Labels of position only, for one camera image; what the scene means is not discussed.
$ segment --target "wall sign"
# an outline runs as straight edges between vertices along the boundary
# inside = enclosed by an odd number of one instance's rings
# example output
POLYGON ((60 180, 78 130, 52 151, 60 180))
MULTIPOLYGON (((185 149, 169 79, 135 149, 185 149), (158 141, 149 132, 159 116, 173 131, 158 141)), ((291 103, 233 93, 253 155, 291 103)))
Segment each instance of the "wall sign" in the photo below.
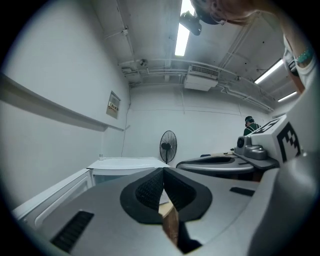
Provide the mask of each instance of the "wall sign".
POLYGON ((289 122, 276 136, 276 138, 280 146, 283 162, 286 162, 301 154, 297 134, 289 122))
POLYGON ((113 118, 118 118, 118 111, 120 106, 120 99, 118 96, 112 91, 109 98, 108 107, 106 109, 106 113, 113 118))
POLYGON ((278 121, 280 120, 280 118, 274 119, 270 122, 268 122, 267 124, 265 124, 264 126, 260 127, 258 130, 254 131, 252 134, 263 134, 266 131, 268 131, 272 126, 274 126, 276 123, 278 123, 278 121))

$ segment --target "electric fan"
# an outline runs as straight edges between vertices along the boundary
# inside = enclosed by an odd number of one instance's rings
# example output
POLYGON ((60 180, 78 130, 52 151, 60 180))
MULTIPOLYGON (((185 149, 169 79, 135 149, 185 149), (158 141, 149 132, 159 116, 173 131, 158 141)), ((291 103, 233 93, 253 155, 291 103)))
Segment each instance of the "electric fan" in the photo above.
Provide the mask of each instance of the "electric fan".
POLYGON ((167 130, 160 140, 160 155, 166 164, 171 162, 177 153, 177 138, 171 131, 167 130))

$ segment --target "black rubber pad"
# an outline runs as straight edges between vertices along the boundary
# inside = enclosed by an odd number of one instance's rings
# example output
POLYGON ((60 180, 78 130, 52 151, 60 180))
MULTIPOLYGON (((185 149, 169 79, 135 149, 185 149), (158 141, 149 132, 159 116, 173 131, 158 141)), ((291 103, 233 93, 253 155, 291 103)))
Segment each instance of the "black rubber pad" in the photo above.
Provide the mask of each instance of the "black rubber pad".
POLYGON ((79 211, 52 239, 51 243, 69 253, 84 232, 94 214, 79 211))
POLYGON ((209 188, 170 168, 163 168, 163 183, 180 222, 200 219, 213 200, 209 188))
POLYGON ((121 206, 131 218, 139 223, 162 224, 163 219, 158 211, 163 190, 163 170, 158 168, 130 183, 122 190, 121 206))

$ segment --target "black cable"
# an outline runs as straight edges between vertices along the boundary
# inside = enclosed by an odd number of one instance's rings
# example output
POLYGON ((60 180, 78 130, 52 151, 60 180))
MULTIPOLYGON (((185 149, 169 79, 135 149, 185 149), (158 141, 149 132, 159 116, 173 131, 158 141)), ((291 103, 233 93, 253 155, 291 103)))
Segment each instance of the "black cable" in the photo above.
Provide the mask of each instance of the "black cable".
POLYGON ((127 131, 128 112, 129 112, 129 109, 130 109, 130 106, 131 106, 131 89, 130 89, 130 87, 129 87, 129 100, 130 100, 130 103, 129 103, 129 107, 128 107, 128 110, 126 111, 126 116, 125 116, 125 127, 124 127, 124 136, 123 136, 121 157, 122 157, 122 154, 124 152, 125 138, 126 138, 126 131, 127 131))

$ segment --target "air conditioner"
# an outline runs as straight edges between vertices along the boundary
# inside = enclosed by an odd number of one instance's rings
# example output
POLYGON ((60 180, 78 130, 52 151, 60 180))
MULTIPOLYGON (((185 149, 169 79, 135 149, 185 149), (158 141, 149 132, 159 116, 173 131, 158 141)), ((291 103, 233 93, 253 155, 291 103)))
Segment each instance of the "air conditioner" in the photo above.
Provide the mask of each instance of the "air conditioner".
POLYGON ((197 65, 190 65, 188 75, 218 80, 219 71, 197 65))
POLYGON ((190 65, 184 80, 184 88, 207 92, 211 87, 217 86, 218 76, 219 72, 216 70, 190 65))

